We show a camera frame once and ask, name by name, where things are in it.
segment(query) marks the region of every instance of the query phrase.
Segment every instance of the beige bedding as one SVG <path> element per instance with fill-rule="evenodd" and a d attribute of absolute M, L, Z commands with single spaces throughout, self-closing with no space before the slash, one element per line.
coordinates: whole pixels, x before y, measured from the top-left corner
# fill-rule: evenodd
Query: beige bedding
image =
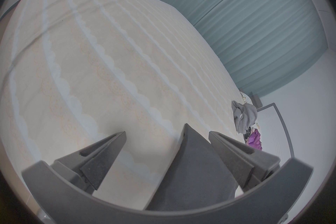
<path fill-rule="evenodd" d="M 127 142 L 94 196 L 144 209 L 188 123 L 237 140 L 243 102 L 195 28 L 159 0 L 21 0 L 0 45 L 0 135 L 18 175 L 110 134 Z"/>

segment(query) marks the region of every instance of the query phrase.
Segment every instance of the gray blanket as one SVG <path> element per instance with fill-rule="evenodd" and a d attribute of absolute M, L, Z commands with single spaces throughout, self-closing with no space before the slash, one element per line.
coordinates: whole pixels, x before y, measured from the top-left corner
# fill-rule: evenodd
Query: gray blanket
<path fill-rule="evenodd" d="M 246 130 L 255 123 L 257 119 L 257 109 L 252 104 L 240 104 L 232 101 L 234 124 L 238 133 L 245 134 Z"/>

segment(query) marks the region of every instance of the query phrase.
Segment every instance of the purple cloth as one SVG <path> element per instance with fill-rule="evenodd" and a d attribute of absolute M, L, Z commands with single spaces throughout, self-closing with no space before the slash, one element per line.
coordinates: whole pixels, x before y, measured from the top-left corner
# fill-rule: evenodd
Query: purple cloth
<path fill-rule="evenodd" d="M 254 129 L 254 132 L 251 133 L 249 138 L 247 138 L 246 144 L 256 149 L 259 149 L 261 151 L 263 150 L 263 148 L 261 147 L 261 142 L 260 142 L 260 133 L 258 132 L 257 129 Z"/>

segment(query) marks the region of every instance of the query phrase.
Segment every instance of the gray fabric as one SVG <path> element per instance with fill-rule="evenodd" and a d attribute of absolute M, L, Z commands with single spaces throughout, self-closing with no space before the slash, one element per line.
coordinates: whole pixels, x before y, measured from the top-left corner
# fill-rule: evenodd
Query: gray fabric
<path fill-rule="evenodd" d="M 245 134 L 246 130 L 257 120 L 256 107 L 252 104 L 245 103 L 242 105 L 232 101 L 232 110 L 236 131 Z"/>
<path fill-rule="evenodd" d="M 214 205 L 234 199 L 237 187 L 233 175 L 212 145 L 189 127 L 146 209 L 179 211 Z"/>

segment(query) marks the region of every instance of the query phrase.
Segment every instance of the curtain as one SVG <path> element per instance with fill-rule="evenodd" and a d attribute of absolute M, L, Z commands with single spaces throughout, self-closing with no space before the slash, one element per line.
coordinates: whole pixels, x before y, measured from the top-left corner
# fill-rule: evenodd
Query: curtain
<path fill-rule="evenodd" d="M 309 69 L 327 49 L 311 0 L 162 0 L 208 42 L 238 88 L 264 96 Z"/>

